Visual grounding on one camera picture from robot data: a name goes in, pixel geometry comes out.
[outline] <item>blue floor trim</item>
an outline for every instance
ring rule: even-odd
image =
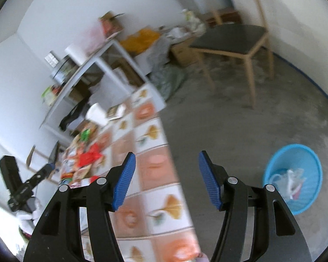
[[[305,78],[307,78],[311,83],[313,83],[320,91],[322,94],[324,94],[324,96],[328,99],[328,95],[326,94],[326,92],[313,80],[311,79],[308,75],[306,75],[303,71],[301,71],[298,67],[296,67],[295,65],[293,65],[291,62],[289,62],[287,59],[284,59],[282,56],[278,55],[277,53],[273,52],[273,54],[278,57],[279,59],[283,60],[284,62],[286,62],[290,67],[292,67],[293,69],[295,69],[296,71],[298,71],[300,74],[302,74]]]

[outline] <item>paper towel roll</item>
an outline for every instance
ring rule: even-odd
[[[78,45],[74,43],[69,45],[64,51],[70,56],[70,58],[73,59],[73,61],[78,66],[83,65],[88,59],[88,56],[86,55],[84,50],[82,50]]]

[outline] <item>blue trash bin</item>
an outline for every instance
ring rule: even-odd
[[[301,168],[306,180],[301,187],[297,200],[287,201],[287,205],[293,215],[298,215],[307,210],[316,200],[321,190],[323,172],[318,156],[309,147],[300,144],[291,144],[277,151],[268,163],[263,184],[272,184],[271,177],[274,174],[283,174],[288,169]]]

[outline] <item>metal pivot screw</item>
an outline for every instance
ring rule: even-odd
[[[105,178],[99,178],[99,179],[97,179],[96,182],[99,185],[103,185],[103,184],[105,184],[107,182],[107,179],[105,179]]]
[[[67,191],[67,189],[68,189],[68,186],[66,184],[63,184],[62,186],[59,187],[58,190],[61,192],[64,192],[64,191]]]
[[[237,182],[238,182],[237,178],[228,178],[227,181],[231,184],[237,184]]]
[[[273,192],[275,190],[275,187],[272,184],[267,184],[266,185],[266,190]]]

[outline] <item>black chair seat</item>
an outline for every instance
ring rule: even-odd
[[[248,54],[265,32],[265,28],[257,25],[217,25],[208,28],[190,47]]]

